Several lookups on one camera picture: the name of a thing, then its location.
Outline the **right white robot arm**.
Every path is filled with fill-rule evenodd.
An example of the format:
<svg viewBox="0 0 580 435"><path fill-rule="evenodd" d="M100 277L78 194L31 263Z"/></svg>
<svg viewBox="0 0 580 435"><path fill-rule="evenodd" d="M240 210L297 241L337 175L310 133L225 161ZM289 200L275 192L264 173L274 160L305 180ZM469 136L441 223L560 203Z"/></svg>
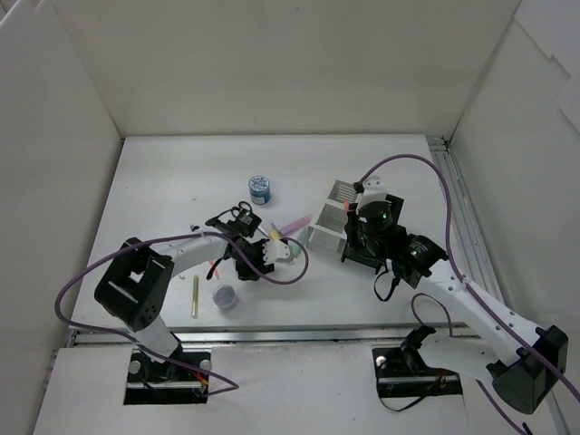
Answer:
<svg viewBox="0 0 580 435"><path fill-rule="evenodd" d="M378 277L391 275L380 301L389 301L405 283L442 303L483 342L456 343L430 326L417 327L401 348L407 371L430 367L466 374L489 383L505 404L526 415L565 378L569 340L559 327L543 328L500 303L462 274L449 252L399 225L388 201L352 203L346 216L348 248L371 260Z"/></svg>

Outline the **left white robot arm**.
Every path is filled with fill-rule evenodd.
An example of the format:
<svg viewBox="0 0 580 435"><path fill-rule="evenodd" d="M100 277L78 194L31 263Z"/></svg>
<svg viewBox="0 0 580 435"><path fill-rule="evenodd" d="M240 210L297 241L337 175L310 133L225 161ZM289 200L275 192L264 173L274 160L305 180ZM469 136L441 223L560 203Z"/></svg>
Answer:
<svg viewBox="0 0 580 435"><path fill-rule="evenodd" d="M193 238L156 251L137 247L112 260L94 291L94 299L121 320L138 343L153 351L149 370L167 381L181 368L180 341L161 318L170 281L186 270L208 261L231 259L237 278L256 281L275 271L275 264L291 258L281 238L253 241L261 219L240 211L227 222L213 217L193 231Z"/></svg>

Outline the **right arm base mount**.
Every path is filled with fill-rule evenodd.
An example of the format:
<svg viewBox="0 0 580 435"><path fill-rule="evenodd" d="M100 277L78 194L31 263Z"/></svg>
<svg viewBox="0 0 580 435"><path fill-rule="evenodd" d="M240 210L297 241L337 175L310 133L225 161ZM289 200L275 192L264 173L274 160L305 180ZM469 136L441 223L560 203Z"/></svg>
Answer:
<svg viewBox="0 0 580 435"><path fill-rule="evenodd" d="M401 413L428 398L463 395L457 373L431 368L419 355L422 342L433 334L434 328L420 326L398 346L372 349L375 389L386 410Z"/></svg>

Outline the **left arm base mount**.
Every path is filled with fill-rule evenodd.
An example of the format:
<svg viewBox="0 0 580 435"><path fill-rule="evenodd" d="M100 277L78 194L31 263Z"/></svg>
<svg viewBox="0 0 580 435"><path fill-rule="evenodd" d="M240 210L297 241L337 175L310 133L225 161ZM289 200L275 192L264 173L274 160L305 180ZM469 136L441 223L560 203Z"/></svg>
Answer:
<svg viewBox="0 0 580 435"><path fill-rule="evenodd" d="M190 405L208 402L206 374L168 362L154 362L140 350L130 356L123 404Z"/></svg>

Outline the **orange neon pen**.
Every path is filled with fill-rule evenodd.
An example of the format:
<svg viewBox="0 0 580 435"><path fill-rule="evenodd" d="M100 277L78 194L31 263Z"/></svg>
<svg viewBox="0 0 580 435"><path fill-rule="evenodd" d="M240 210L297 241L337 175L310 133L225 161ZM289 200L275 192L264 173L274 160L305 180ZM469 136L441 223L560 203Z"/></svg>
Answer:
<svg viewBox="0 0 580 435"><path fill-rule="evenodd" d="M220 273L218 270L217 262L212 260L210 261L210 268L213 270L212 276L215 277L217 280L220 279Z"/></svg>

